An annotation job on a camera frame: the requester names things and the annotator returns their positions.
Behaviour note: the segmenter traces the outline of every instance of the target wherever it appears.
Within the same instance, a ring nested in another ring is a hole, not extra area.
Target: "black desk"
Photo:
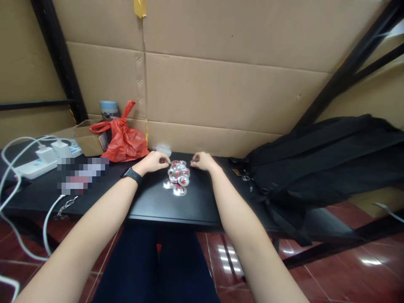
[[[26,146],[26,143],[13,146],[8,153],[9,158],[12,158],[13,154],[16,155],[18,150],[21,150],[24,146]],[[185,160],[189,163],[191,157],[191,154],[173,153],[170,158]],[[32,158],[35,158],[34,154],[27,153],[27,156],[24,156],[20,163],[26,163],[32,160]],[[249,203],[269,236],[276,239],[289,238],[268,216],[262,204],[250,202],[253,199],[253,194],[250,193],[249,186],[241,177],[234,174],[231,170],[232,165],[228,159],[222,157],[216,157],[215,159],[223,168],[237,191]],[[75,220],[80,218],[115,184],[123,170],[134,163],[111,163],[107,175],[100,182],[93,183],[92,189],[89,189],[88,194],[80,196],[64,213],[70,215]],[[0,167],[0,173],[3,174],[3,172],[4,163]],[[23,230],[25,233],[29,229],[36,229],[29,218],[36,216],[43,217],[48,212],[53,202],[59,196],[57,182],[64,175],[64,172],[54,169],[35,179],[32,184],[17,193],[9,202],[5,208],[6,215],[11,216],[14,221],[17,221],[18,225],[25,229]],[[135,202],[128,213],[127,220],[144,224],[187,228],[195,231],[223,232],[208,173],[191,168],[190,184],[187,186],[187,194],[183,197],[177,197],[173,195],[172,190],[163,188],[162,182],[165,178],[167,178],[167,169],[147,174],[144,177],[143,183],[134,198]],[[67,196],[63,198],[55,207],[55,211],[68,199],[71,199],[71,197]],[[339,247],[346,245],[358,246],[358,243],[362,243],[361,237],[354,230],[326,209],[310,210],[307,214],[305,228],[310,238],[316,242],[336,243]],[[309,254],[307,258],[312,260],[313,256]]]

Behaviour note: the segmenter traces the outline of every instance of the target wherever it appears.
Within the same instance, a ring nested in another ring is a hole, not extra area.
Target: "desk leg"
[[[30,218],[19,216],[8,216],[8,219],[14,223],[22,235],[43,247],[42,228],[40,228],[34,221]],[[59,242],[49,234],[48,243],[52,252],[59,246]]]
[[[400,210],[395,214],[403,218],[404,210]],[[404,224],[397,219],[394,219],[392,216],[387,215],[386,217],[355,229],[355,232],[361,237],[361,239],[357,241],[347,244],[322,243],[300,254],[283,260],[283,263],[288,269],[293,269],[403,231]]]
[[[272,245],[275,247],[277,253],[279,253],[279,238],[272,238]]]

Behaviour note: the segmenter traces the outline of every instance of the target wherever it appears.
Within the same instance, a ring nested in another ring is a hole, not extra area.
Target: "red plastic bag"
[[[102,158],[109,158],[112,162],[127,162],[147,156],[147,142],[144,135],[128,127],[126,117],[129,115],[134,100],[129,100],[121,118],[104,121],[90,126],[90,132],[102,133],[111,128],[112,139],[107,150],[101,155]]]

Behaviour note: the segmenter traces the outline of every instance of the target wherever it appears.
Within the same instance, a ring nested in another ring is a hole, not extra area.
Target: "cardboard wall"
[[[243,157],[288,133],[377,18],[378,0],[53,0],[88,113],[99,100],[149,147]]]
[[[404,43],[404,35],[386,38],[364,67]],[[339,116],[371,114],[386,119],[397,128],[404,127],[404,56],[339,95],[317,121]]]
[[[65,99],[29,0],[0,2],[0,103]],[[74,125],[68,106],[0,112],[0,148]]]

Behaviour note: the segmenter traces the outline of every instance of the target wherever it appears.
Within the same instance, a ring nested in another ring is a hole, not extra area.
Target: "human arm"
[[[132,169],[143,176],[169,163],[166,155],[152,151]],[[137,188],[129,177],[115,183],[77,222],[15,302],[78,302],[90,270],[122,225]]]
[[[308,302],[273,247],[261,222],[230,183],[223,170],[204,152],[192,167],[207,170],[223,228],[243,267],[256,302]]]

